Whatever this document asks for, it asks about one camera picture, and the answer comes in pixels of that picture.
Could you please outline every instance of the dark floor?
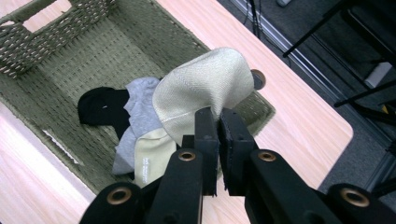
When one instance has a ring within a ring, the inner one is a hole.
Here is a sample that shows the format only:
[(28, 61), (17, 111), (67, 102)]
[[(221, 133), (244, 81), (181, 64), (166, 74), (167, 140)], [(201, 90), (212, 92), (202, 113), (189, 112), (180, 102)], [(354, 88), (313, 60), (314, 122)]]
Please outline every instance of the dark floor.
[[(238, 20), (252, 31), (252, 23), (246, 17), (246, 11), (235, 6), (237, 0), (219, 0)], [(312, 1), (291, 0), (286, 7), (280, 7), (276, 0), (258, 0), (258, 16), (264, 16), (290, 42), (297, 41), (327, 12), (338, 0)], [(329, 20), (316, 33), (315, 37), (324, 42), (335, 54), (340, 56), (350, 70), (360, 79), (365, 79), (375, 68), (381, 56), (348, 27), (339, 15)], [(283, 60), (298, 76), (315, 90), (329, 105), (336, 101), (364, 91), (356, 78), (341, 66), (314, 38), (308, 38), (298, 50), (328, 79), (334, 88), (332, 93), (324, 88), (320, 80), (307, 74), (305, 70), (289, 58), (283, 58), (283, 50), (270, 38), (261, 34), (261, 41)], [(381, 83), (396, 78), (396, 69), (392, 68)], [(380, 110), (380, 103), (395, 98), (396, 88), (383, 91), (359, 100), (359, 103)], [(356, 113), (349, 105), (335, 110), (345, 118), (354, 130), (354, 137), (338, 162), (329, 172), (319, 190), (327, 189), (337, 183), (349, 183), (367, 189), (375, 168), (385, 155), (391, 139), (396, 139), (395, 127), (372, 122)], [(396, 211), (396, 192), (381, 197), (381, 201)]]

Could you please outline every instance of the table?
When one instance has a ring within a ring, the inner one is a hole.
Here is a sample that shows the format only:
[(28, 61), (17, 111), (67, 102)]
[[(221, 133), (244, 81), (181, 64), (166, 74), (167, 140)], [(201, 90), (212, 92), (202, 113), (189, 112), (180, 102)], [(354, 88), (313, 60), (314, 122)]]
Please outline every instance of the table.
[[(276, 114), (255, 140), (317, 189), (351, 140), (350, 125), (215, 0), (158, 2), (209, 48), (237, 49), (265, 74), (260, 94)], [(0, 221), (77, 223), (93, 193), (3, 105), (0, 122)], [(204, 198), (203, 223), (248, 223), (243, 198), (218, 188), (219, 197)]]

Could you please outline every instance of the woven basket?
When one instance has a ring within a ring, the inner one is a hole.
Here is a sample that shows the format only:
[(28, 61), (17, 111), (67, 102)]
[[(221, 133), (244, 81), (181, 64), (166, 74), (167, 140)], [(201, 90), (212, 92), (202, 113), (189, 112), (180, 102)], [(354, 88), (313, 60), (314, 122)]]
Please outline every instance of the woven basket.
[[(37, 32), (22, 26), (51, 2), (36, 0), (0, 20), (0, 101), (98, 192), (129, 177), (111, 174), (119, 142), (114, 130), (79, 123), (80, 96), (101, 86), (125, 89), (137, 77), (163, 77), (208, 48), (149, 0), (73, 0)], [(235, 110), (252, 133), (275, 113), (257, 92)]]

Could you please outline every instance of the black cloth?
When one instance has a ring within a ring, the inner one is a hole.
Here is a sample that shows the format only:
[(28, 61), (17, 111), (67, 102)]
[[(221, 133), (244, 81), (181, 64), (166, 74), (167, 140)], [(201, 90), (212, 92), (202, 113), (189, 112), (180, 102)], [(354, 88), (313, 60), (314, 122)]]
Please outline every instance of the black cloth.
[(85, 92), (78, 101), (78, 118), (82, 124), (111, 125), (121, 139), (130, 126), (129, 114), (123, 108), (129, 100), (127, 90), (99, 87)]

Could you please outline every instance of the gray sock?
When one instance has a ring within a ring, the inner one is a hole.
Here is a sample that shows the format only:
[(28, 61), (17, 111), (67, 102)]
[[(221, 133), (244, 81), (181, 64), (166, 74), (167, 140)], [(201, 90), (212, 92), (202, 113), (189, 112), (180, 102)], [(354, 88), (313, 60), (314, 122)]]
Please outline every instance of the gray sock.
[(123, 175), (134, 171), (134, 145), (145, 133), (161, 128), (152, 105), (152, 94), (160, 80), (156, 77), (141, 77), (126, 86), (130, 99), (124, 109), (128, 111), (131, 126), (123, 134), (116, 146), (113, 174)]

